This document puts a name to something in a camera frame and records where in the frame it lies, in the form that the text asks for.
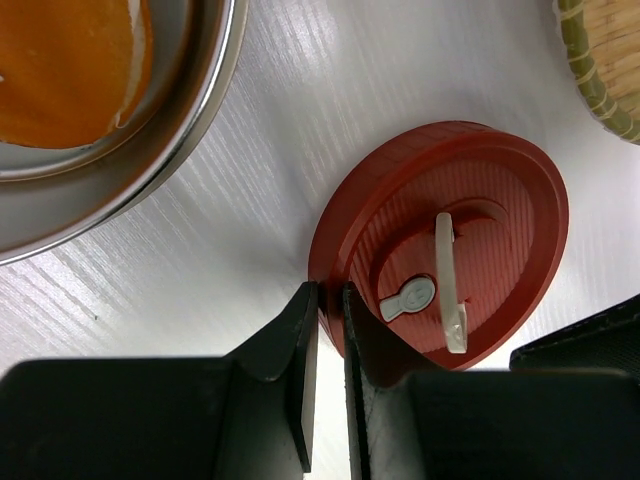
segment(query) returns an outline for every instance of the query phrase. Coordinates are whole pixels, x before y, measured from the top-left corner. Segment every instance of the bowl rim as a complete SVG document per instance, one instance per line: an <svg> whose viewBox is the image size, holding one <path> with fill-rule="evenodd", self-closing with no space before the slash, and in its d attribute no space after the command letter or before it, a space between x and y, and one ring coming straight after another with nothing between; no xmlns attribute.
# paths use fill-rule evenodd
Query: bowl rim
<svg viewBox="0 0 640 480"><path fill-rule="evenodd" d="M59 246L136 205L159 187L184 163L206 133L231 83L240 55L249 0L225 0L220 34L214 51L218 54L207 66L204 81L197 89L185 118L162 152L150 161L134 180L109 197L79 221L62 226L38 239L0 251L0 266L23 260Z"/></svg>

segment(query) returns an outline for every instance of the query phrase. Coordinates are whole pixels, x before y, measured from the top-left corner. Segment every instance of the red plastic lid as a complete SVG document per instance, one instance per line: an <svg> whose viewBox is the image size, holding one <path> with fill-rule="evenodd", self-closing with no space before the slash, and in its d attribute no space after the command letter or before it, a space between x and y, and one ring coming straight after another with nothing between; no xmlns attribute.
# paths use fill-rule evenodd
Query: red plastic lid
<svg viewBox="0 0 640 480"><path fill-rule="evenodd" d="M446 348L435 262L435 218L451 215L464 354ZM468 368L509 338L558 268L569 208L560 173L535 145L484 125L442 122L382 145L342 182L311 246L309 277L329 290L323 326L344 354L342 286L353 281L382 321L380 302L416 277L433 281L426 308L389 328L430 360Z"/></svg>

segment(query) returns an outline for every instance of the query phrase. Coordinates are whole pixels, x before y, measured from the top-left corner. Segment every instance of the white plastic tab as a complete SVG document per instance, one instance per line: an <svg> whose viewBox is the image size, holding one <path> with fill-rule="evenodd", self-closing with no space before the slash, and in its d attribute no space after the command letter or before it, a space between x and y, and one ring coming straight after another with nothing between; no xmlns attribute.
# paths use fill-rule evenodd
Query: white plastic tab
<svg viewBox="0 0 640 480"><path fill-rule="evenodd" d="M453 222L451 215L436 217L436 272L440 292L440 316L447 349L451 353L467 353L467 312L458 303L456 271L453 262Z"/></svg>
<svg viewBox="0 0 640 480"><path fill-rule="evenodd" d="M417 313L429 306L435 294L436 286L429 277L412 278L397 295L380 302L380 313L387 323L403 313Z"/></svg>

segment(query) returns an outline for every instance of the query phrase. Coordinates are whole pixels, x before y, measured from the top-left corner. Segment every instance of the orange food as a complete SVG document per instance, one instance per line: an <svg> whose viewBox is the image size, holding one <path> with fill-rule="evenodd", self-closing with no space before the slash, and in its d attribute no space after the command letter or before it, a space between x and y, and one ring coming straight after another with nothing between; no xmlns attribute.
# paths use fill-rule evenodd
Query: orange food
<svg viewBox="0 0 640 480"><path fill-rule="evenodd" d="M68 148L122 126L152 38L147 0L0 0L0 141Z"/></svg>

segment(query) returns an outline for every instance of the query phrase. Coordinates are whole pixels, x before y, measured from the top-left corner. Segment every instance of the white handle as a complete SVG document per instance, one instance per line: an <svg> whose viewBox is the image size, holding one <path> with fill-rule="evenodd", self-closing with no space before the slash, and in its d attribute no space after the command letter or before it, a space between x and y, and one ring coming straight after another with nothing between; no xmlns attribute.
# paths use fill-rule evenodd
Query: white handle
<svg viewBox="0 0 640 480"><path fill-rule="evenodd" d="M436 272L440 292L440 316L451 353L467 353L467 312L458 303L456 271L453 262L453 222L448 213L436 217Z"/></svg>

